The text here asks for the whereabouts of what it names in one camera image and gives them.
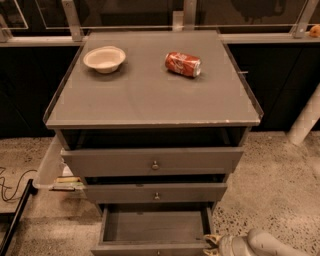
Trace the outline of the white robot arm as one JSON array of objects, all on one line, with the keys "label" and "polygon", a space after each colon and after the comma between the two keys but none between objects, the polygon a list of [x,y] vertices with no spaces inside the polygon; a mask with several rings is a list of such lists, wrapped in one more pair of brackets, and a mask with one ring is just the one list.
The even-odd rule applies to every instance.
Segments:
[{"label": "white robot arm", "polygon": [[246,236],[206,234],[204,239],[213,244],[203,250],[205,256],[309,256],[256,228]]}]

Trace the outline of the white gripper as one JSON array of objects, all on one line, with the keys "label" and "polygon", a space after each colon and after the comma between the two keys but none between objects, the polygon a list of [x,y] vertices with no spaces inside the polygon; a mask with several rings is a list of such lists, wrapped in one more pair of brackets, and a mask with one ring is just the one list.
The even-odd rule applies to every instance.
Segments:
[{"label": "white gripper", "polygon": [[218,245],[218,249],[203,249],[206,256],[249,256],[248,244],[245,236],[221,236],[216,234],[206,234],[206,241],[211,241]]}]

